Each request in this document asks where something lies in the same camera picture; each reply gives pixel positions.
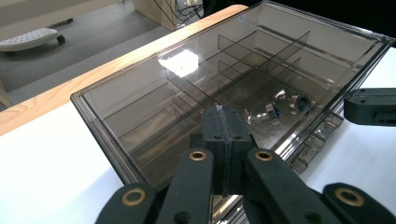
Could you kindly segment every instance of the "wooden table edge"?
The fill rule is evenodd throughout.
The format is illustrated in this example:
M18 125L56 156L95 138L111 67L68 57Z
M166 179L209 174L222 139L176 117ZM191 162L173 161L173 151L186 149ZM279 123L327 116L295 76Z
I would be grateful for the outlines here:
M23 124L28 123L31 120L47 114L61 105L65 105L70 102L70 95L72 93L80 91L83 88L120 71L126 66L137 63L150 55L169 48L177 42L203 31L209 26L223 21L245 9L247 9L247 7L242 5L227 7L222 11L212 14L211 16L184 27L183 29L177 30L172 34L166 35L109 63L105 63L94 68L79 77L75 77L57 87L54 87L51 90L45 91L29 100L0 112L0 136L21 127Z

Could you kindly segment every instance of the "screw hole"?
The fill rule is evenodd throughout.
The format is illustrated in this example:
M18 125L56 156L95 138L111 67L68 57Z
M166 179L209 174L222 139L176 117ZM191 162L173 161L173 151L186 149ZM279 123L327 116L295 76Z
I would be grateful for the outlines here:
M312 223L312 224L323 223L323 219L318 213L306 212L304 218L305 218L305 220L307 220L309 223Z
M358 197L356 197L354 194L351 194L349 192L342 192L341 195L343 195L344 198L350 200L350 201L357 201Z
M335 196L343 203L350 206L361 207L364 205L364 199L353 189L339 188L335 191Z
M127 196L127 199L129 201L137 201L140 199L140 197L142 197L142 194L138 193L138 192L132 192Z
M305 97L301 98L298 103L297 107L300 112L305 111L308 108L309 101Z
M187 224L191 220L191 214L188 212L179 212L174 216L176 224Z
M190 153L190 159L192 159L193 161L203 161L204 159L206 159L206 153L204 153L203 151L193 151L192 153Z
M264 151L258 151L255 154L256 158L261 160L261 161L271 161L273 156L267 152Z

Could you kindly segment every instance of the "gray floor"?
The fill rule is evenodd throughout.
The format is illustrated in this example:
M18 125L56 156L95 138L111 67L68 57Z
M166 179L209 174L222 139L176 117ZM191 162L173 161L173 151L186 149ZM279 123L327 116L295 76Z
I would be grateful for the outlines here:
M104 7L50 28L66 39L16 52L0 54L2 78L16 105L93 68L137 49L170 32L146 18L128 1ZM0 110L6 109L0 104Z

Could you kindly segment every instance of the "tinted plastic box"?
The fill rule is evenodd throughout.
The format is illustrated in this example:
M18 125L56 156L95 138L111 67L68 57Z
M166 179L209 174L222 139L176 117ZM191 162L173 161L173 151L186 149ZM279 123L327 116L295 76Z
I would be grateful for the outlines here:
M212 105L239 111L259 147L293 163L393 41L264 1L76 92L72 101L122 181L159 189ZM237 199L216 199L214 220L220 206Z

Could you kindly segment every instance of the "table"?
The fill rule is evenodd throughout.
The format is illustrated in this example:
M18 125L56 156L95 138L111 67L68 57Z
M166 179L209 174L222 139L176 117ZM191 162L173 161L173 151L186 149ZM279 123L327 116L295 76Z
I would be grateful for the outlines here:
M165 39L170 38L172 44L175 36L188 36L244 8L228 8ZM95 221L122 184L68 96L138 60L148 49L162 47L162 40L0 113L1 223ZM363 87L396 87L395 60L396 49L391 49ZM345 121L302 179L319 191L336 181L352 184L396 214L396 176L391 173L396 169L394 146L394 128L362 127Z

